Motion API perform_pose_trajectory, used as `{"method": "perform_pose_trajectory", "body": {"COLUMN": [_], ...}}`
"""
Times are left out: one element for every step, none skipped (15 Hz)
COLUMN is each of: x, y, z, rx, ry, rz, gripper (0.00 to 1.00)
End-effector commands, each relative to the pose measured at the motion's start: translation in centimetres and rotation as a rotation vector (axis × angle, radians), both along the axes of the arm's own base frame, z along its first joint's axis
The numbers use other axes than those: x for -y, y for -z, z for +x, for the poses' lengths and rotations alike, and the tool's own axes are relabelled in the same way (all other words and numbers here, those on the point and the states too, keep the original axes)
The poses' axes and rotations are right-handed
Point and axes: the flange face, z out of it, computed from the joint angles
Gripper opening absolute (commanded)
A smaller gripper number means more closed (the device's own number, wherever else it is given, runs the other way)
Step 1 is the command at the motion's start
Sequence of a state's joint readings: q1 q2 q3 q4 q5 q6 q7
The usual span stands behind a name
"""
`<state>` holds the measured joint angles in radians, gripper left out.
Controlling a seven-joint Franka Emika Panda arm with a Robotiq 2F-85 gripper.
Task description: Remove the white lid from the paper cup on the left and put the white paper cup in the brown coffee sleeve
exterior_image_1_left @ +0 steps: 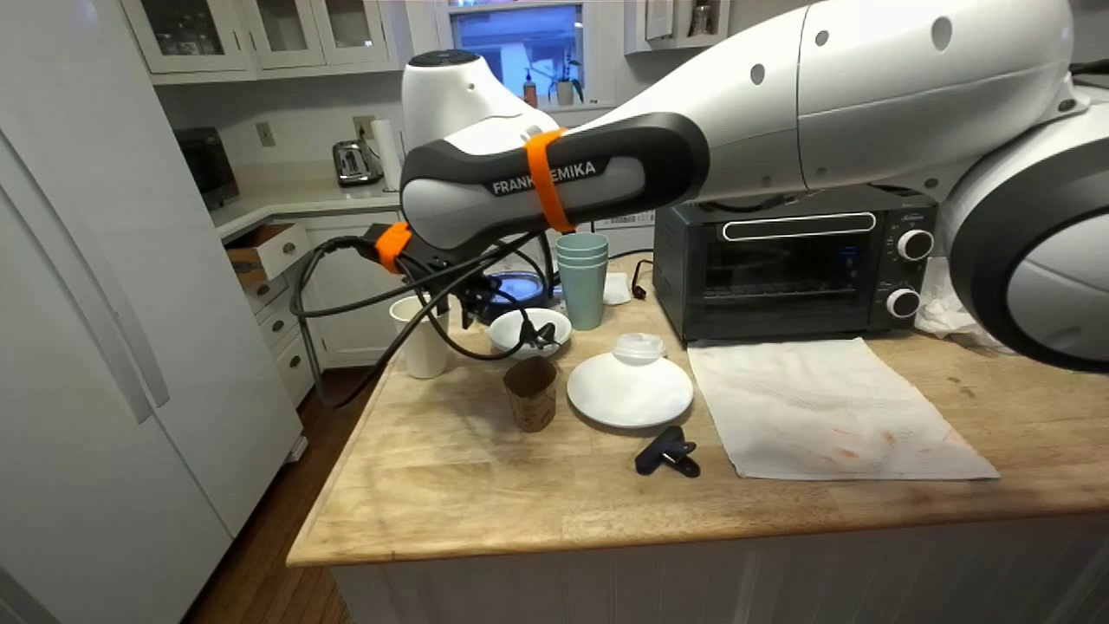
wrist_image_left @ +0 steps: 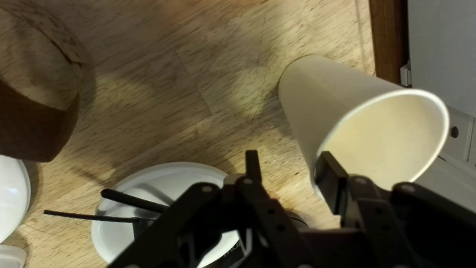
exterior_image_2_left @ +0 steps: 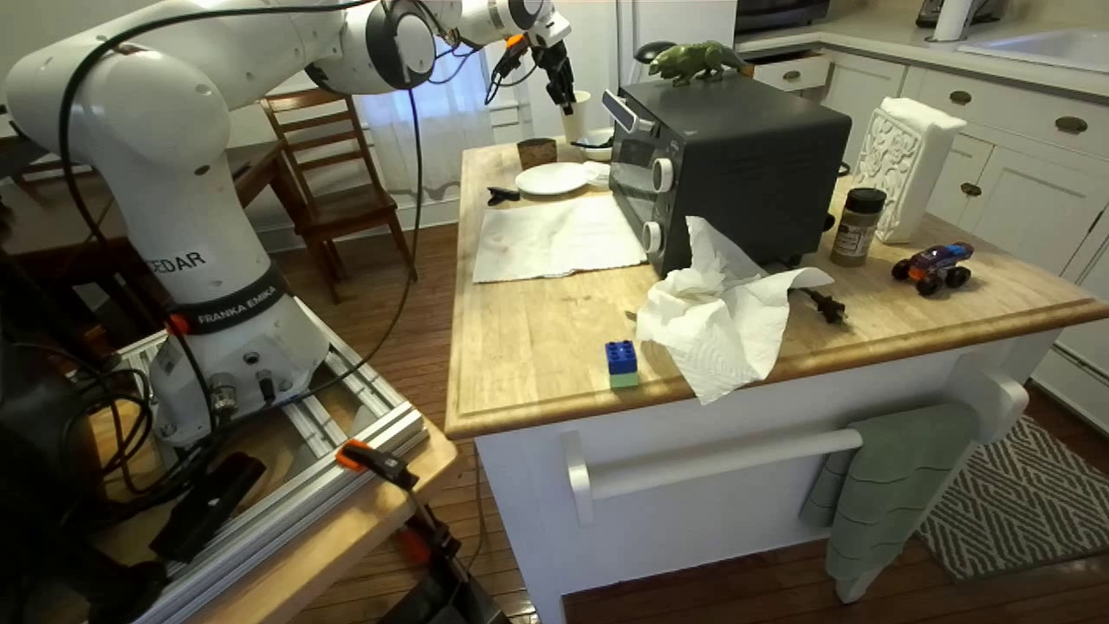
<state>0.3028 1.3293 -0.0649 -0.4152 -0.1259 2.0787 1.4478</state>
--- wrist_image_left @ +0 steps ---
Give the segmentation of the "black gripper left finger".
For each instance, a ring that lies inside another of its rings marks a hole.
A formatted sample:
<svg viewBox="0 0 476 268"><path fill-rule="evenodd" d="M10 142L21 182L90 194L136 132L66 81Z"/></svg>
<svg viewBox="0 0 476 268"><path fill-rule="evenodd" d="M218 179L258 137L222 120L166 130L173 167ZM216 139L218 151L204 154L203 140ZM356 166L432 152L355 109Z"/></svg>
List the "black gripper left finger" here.
<svg viewBox="0 0 476 268"><path fill-rule="evenodd" d="M259 154L257 151L246 152L246 179L245 179L245 182L248 185L262 182Z"/></svg>

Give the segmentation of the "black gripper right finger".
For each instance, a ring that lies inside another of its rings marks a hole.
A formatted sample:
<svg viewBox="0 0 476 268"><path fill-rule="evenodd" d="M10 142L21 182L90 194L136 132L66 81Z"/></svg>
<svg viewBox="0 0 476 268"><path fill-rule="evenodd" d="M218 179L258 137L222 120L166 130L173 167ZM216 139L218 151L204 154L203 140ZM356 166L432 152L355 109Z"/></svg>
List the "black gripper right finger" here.
<svg viewBox="0 0 476 268"><path fill-rule="evenodd" d="M316 164L315 185L322 193L334 215L344 215L347 206L349 175L338 160L325 151Z"/></svg>

